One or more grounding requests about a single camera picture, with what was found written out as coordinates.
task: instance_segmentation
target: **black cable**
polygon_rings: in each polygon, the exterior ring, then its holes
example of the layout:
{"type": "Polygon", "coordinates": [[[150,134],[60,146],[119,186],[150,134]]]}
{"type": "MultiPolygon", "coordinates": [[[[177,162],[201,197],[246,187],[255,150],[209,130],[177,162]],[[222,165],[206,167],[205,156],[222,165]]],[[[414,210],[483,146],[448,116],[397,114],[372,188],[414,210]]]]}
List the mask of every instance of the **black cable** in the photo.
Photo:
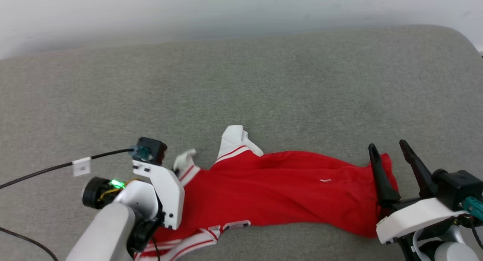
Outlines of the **black cable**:
{"type": "Polygon", "coordinates": [[[154,237],[151,237],[151,240],[152,240],[152,243],[154,244],[154,249],[156,249],[157,261],[160,261],[161,256],[159,255],[159,250],[157,249],[156,240],[154,239],[154,237]]]}
{"type": "MultiPolygon", "coordinates": [[[[111,152],[108,152],[108,153],[98,154],[98,155],[91,156],[91,159],[97,159],[97,158],[101,158],[101,157],[109,156],[109,155],[113,155],[113,154],[125,153],[126,151],[134,151],[134,150],[133,149],[123,149],[123,150],[118,150],[118,151],[111,151],[111,152]]],[[[65,168],[65,167],[68,167],[68,166],[72,166],[72,162],[65,163],[65,164],[58,165],[58,166],[51,167],[51,168],[46,168],[45,170],[40,170],[40,171],[37,171],[35,173],[31,173],[29,175],[25,175],[23,177],[20,177],[18,179],[15,179],[13,181],[6,182],[5,184],[0,185],[0,189],[5,188],[5,187],[8,187],[9,185],[16,184],[17,182],[22,182],[23,180],[26,180],[26,179],[35,177],[37,175],[41,175],[41,174],[44,174],[44,173],[48,173],[48,172],[50,172],[52,170],[58,170],[59,168],[65,168]]]]}
{"type": "Polygon", "coordinates": [[[475,225],[473,223],[473,220],[471,218],[469,218],[468,221],[469,221],[469,225],[471,227],[471,231],[473,232],[473,235],[475,236],[476,242],[478,243],[478,245],[480,246],[480,248],[483,249],[483,244],[481,243],[480,236],[476,232],[476,229],[475,229],[475,225]]]}
{"type": "MultiPolygon", "coordinates": [[[[124,152],[127,152],[127,151],[134,151],[134,149],[123,149],[123,150],[117,150],[117,151],[110,151],[108,153],[104,153],[104,154],[98,154],[98,155],[94,155],[94,156],[91,156],[91,159],[97,159],[97,158],[101,158],[101,157],[104,157],[104,156],[109,156],[109,155],[113,155],[113,154],[119,154],[119,153],[124,153],[124,152]]],[[[26,179],[29,179],[29,178],[32,178],[32,177],[35,177],[37,175],[41,175],[41,174],[44,174],[44,173],[48,173],[52,170],[58,170],[59,168],[65,168],[65,167],[68,167],[68,166],[72,166],[72,162],[69,162],[69,163],[65,163],[65,164],[62,164],[62,165],[58,165],[58,166],[54,166],[54,167],[51,167],[51,168],[46,168],[45,170],[40,170],[40,171],[37,171],[35,173],[31,173],[29,175],[25,175],[23,177],[20,177],[18,179],[15,179],[13,181],[10,181],[10,182],[6,182],[5,184],[3,185],[0,185],[0,189],[2,188],[6,188],[8,187],[9,185],[13,185],[13,184],[16,184],[17,182],[22,182],[26,179]]],[[[5,232],[9,235],[13,235],[15,237],[18,237],[20,239],[23,239],[23,240],[26,240],[32,244],[35,244],[37,245],[38,247],[40,247],[42,250],[44,250],[46,253],[48,253],[50,255],[50,257],[52,257],[52,259],[54,261],[58,261],[57,257],[55,256],[55,254],[50,251],[47,247],[45,247],[44,245],[40,244],[39,242],[31,239],[31,238],[28,238],[26,236],[23,236],[23,235],[20,235],[20,234],[17,234],[16,232],[12,232],[10,230],[7,230],[5,228],[2,228],[0,227],[0,231],[2,232],[5,232]]]]}
{"type": "Polygon", "coordinates": [[[20,239],[23,239],[23,240],[25,240],[25,241],[28,241],[28,242],[30,242],[30,243],[32,243],[32,244],[37,245],[37,246],[38,246],[38,247],[40,247],[42,250],[44,250],[46,253],[48,253],[48,254],[50,255],[50,257],[52,257],[52,259],[53,259],[54,261],[59,261],[59,259],[57,259],[57,256],[55,256],[55,254],[54,254],[52,251],[50,251],[50,250],[49,250],[47,247],[45,247],[44,245],[40,244],[39,242],[37,242],[37,241],[35,241],[35,240],[31,239],[31,238],[28,238],[28,237],[26,237],[26,236],[23,236],[23,235],[17,234],[16,232],[12,232],[12,231],[10,231],[10,230],[7,230],[7,229],[5,229],[5,228],[2,228],[2,227],[0,227],[0,231],[5,232],[5,233],[7,233],[7,234],[9,234],[9,235],[13,235],[13,236],[15,236],[15,237],[18,237],[18,238],[20,238],[20,239]]]}

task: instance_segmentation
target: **teal connector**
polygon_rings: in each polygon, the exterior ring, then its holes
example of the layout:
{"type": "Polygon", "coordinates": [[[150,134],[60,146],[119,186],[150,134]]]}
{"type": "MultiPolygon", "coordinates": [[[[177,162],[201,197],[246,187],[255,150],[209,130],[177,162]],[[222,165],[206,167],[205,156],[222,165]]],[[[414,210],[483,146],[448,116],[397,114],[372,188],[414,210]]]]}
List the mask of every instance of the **teal connector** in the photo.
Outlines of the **teal connector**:
{"type": "Polygon", "coordinates": [[[474,197],[467,197],[463,204],[465,209],[470,215],[483,221],[483,204],[474,197]]]}
{"type": "Polygon", "coordinates": [[[145,147],[139,147],[138,149],[138,158],[143,161],[150,161],[152,160],[152,155],[149,149],[145,147]]]}

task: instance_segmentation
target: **black connector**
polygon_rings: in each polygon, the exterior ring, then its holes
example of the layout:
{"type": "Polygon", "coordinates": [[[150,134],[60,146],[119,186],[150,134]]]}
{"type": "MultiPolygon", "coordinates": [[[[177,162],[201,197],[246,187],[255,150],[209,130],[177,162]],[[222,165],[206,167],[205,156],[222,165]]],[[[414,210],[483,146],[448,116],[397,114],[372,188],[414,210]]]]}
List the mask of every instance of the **black connector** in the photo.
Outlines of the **black connector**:
{"type": "Polygon", "coordinates": [[[448,173],[439,169],[433,173],[432,179],[438,183],[436,197],[453,211],[462,210],[467,197],[481,199],[483,182],[466,170],[448,173]]]}
{"type": "Polygon", "coordinates": [[[168,149],[166,144],[156,139],[141,137],[136,145],[138,150],[132,156],[133,160],[161,166],[164,159],[164,152],[168,149]]]}

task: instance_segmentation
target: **gray couch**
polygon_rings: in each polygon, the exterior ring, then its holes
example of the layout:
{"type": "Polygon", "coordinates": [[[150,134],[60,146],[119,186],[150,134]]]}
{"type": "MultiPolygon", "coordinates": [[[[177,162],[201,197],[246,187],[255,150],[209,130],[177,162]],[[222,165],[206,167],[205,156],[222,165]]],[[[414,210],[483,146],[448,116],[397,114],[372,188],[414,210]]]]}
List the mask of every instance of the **gray couch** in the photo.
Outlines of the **gray couch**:
{"type": "MultiPolygon", "coordinates": [[[[139,136],[188,148],[209,168],[227,125],[266,153],[307,150],[357,165],[375,143],[393,160],[403,198],[418,194],[401,154],[406,139],[430,170],[483,178],[483,60],[458,32],[399,26],[251,39],[76,49],[0,61],[0,184],[48,166],[125,148],[139,136]]],[[[126,154],[0,192],[0,226],[44,243],[59,259],[97,211],[80,193],[92,176],[133,177],[126,154]]],[[[474,239],[466,240],[478,254],[474,239]]],[[[50,260],[0,233],[3,261],[50,260]]],[[[382,245],[326,224],[230,230],[201,260],[401,260],[382,245]]]]}

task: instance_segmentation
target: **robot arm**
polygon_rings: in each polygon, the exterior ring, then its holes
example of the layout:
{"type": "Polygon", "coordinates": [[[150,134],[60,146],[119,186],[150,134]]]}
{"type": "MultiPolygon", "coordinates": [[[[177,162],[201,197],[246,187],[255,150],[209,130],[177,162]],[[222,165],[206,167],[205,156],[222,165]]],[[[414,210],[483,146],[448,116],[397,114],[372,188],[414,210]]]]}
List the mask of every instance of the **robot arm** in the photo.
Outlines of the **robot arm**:
{"type": "Polygon", "coordinates": [[[100,209],[67,261],[132,261],[159,226],[176,230],[185,189],[173,171],[161,166],[166,145],[142,137],[134,152],[133,172],[151,184],[94,177],[83,191],[85,206],[100,209]]]}
{"type": "Polygon", "coordinates": [[[400,147],[418,182],[419,198],[400,200],[376,147],[369,146],[381,206],[381,220],[376,226],[380,242],[398,243],[406,261],[477,261],[474,251],[464,244],[458,225],[469,227],[469,221],[470,225],[480,225],[483,182],[464,170],[436,170],[431,174],[406,141],[401,140],[400,147]],[[418,241],[430,238],[441,240],[418,246],[418,241]]]}

